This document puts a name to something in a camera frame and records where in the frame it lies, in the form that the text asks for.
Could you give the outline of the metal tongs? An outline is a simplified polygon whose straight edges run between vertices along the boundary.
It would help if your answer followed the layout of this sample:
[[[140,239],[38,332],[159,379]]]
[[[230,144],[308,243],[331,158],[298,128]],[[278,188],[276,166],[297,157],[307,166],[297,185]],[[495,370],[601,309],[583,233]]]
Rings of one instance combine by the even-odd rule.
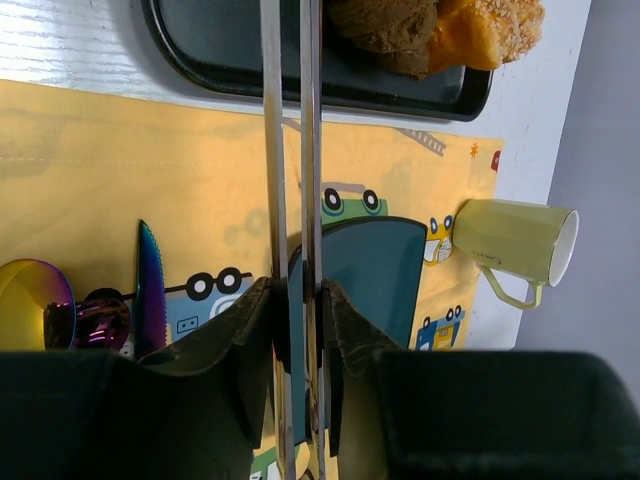
[[[275,282],[274,419],[277,466],[282,478],[296,478],[292,414],[291,337],[288,295],[285,159],[283,142],[281,16],[277,1],[260,4],[263,63],[263,108],[272,276]],[[305,479],[323,479],[325,462],[325,401],[321,322],[322,248],[319,187],[321,173],[322,4],[300,4],[300,105],[302,120],[302,293],[306,424],[309,462]]]

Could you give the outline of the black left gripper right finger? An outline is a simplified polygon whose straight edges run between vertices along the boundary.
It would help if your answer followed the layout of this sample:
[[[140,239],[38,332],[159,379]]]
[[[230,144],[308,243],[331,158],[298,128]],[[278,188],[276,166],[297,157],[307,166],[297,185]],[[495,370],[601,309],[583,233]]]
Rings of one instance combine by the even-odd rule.
[[[322,302],[329,452],[337,461],[337,477],[387,479],[375,355],[401,347],[356,309],[338,282],[323,282]]]

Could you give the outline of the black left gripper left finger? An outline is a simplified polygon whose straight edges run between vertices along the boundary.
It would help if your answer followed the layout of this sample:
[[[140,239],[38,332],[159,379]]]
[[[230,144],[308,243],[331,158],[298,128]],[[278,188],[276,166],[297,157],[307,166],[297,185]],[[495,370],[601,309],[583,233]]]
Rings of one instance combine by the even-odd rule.
[[[223,313],[141,363],[113,365],[131,429],[117,479],[247,479],[271,371],[265,277]]]

